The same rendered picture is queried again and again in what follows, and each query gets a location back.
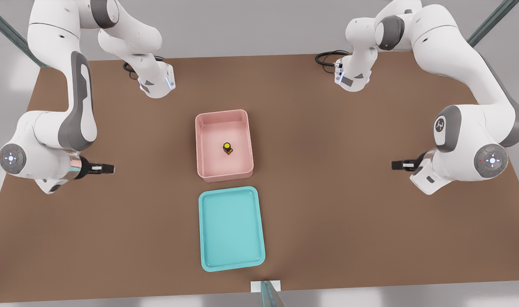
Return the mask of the pale blue-green tray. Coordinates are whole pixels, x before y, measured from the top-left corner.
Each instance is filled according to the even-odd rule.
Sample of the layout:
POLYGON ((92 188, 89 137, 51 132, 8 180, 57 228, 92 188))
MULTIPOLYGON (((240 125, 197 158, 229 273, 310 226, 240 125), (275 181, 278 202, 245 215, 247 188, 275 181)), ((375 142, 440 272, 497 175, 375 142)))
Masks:
POLYGON ((203 270, 218 272, 263 264, 266 250, 254 187, 205 191, 198 206, 203 270))

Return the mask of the silver frame post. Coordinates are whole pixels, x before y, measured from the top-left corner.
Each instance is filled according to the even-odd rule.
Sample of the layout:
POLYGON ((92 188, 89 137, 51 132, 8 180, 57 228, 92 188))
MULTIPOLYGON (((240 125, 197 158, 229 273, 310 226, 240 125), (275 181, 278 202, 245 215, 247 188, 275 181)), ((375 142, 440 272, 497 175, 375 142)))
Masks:
POLYGON ((14 27, 12 27, 1 15, 0 15, 0 33, 4 35, 9 41, 11 41, 18 49, 21 50, 28 58, 33 60, 40 68, 49 67, 48 65, 41 62, 33 55, 29 49, 28 42, 14 27))
POLYGON ((261 307, 285 307, 279 291, 281 281, 251 281, 251 292, 261 293, 261 307))
POLYGON ((519 0, 503 0, 468 37, 469 45, 475 47, 518 3, 519 0))

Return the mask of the pink plastic box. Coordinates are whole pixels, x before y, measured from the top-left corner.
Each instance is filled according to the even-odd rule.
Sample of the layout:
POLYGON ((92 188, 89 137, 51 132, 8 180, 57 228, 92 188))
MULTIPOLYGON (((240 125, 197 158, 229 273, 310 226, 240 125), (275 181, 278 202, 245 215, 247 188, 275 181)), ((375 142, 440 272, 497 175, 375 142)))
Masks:
POLYGON ((247 179, 254 161, 244 110, 201 113, 195 118, 197 173, 203 181, 247 179))

